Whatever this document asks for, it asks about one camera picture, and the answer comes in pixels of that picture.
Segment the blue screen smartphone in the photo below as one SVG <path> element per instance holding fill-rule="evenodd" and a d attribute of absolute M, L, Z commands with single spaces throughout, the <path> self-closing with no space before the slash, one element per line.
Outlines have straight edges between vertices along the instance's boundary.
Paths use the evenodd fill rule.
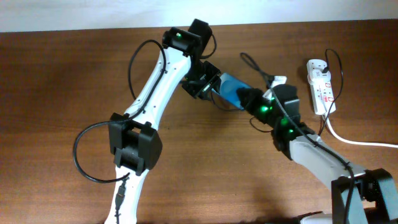
<path fill-rule="evenodd" d="M 250 89 L 252 87 L 228 73 L 223 73 L 220 76 L 220 80 L 221 84 L 219 90 L 213 90 L 213 93 L 222 97 L 237 109 L 243 110 L 237 90 L 240 88 Z"/>

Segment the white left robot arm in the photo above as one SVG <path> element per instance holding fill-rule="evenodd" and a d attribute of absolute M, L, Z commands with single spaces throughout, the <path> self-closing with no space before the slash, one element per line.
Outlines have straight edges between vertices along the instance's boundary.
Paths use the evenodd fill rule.
<path fill-rule="evenodd" d="M 106 223 L 136 223 L 144 180 L 162 152 L 158 134 L 161 117 L 175 89 L 207 100 L 218 91 L 220 70 L 207 61 L 204 50 L 213 32 L 195 19 L 188 30 L 173 27 L 163 34 L 159 58 L 138 97 L 108 125 L 110 151 L 116 165 L 116 185 Z"/>

